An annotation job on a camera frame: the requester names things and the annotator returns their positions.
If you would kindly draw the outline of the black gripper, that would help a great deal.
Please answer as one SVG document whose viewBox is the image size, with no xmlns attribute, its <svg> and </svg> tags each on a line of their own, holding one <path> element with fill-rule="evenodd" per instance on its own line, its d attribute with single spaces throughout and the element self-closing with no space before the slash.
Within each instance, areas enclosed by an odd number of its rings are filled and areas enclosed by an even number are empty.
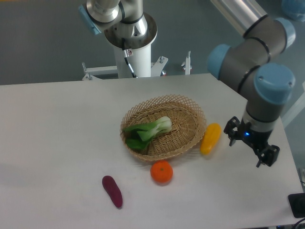
<svg viewBox="0 0 305 229">
<path fill-rule="evenodd" d="M 255 155 L 258 157 L 256 167 L 262 164 L 271 167 L 280 152 L 278 146 L 268 144 L 272 130 L 258 132 L 251 129 L 251 127 L 252 124 L 250 122 L 245 123 L 242 119 L 240 123 L 236 116 L 232 117 L 224 128 L 224 133 L 228 135 L 230 140 L 229 146 L 232 146 L 236 140 L 242 140 L 255 151 Z"/>
</svg>

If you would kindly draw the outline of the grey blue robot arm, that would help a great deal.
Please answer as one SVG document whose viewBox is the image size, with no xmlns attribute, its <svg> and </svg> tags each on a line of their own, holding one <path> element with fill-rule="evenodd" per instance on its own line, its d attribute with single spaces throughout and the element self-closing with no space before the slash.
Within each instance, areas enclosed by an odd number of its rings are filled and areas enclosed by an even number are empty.
<svg viewBox="0 0 305 229">
<path fill-rule="evenodd" d="M 295 84 L 293 73 L 271 60 L 294 42 L 295 29 L 286 19 L 271 19 L 254 0 L 213 4 L 244 38 L 234 48 L 218 45 L 207 59 L 208 71 L 247 100 L 242 119 L 231 118 L 224 132 L 231 144 L 241 140 L 251 147 L 259 165 L 271 166 L 280 149 L 268 138 Z M 79 13 L 92 33 L 104 33 L 114 47 L 120 78 L 162 74 L 164 60 L 150 63 L 157 26 L 141 0 L 88 0 Z"/>
</svg>

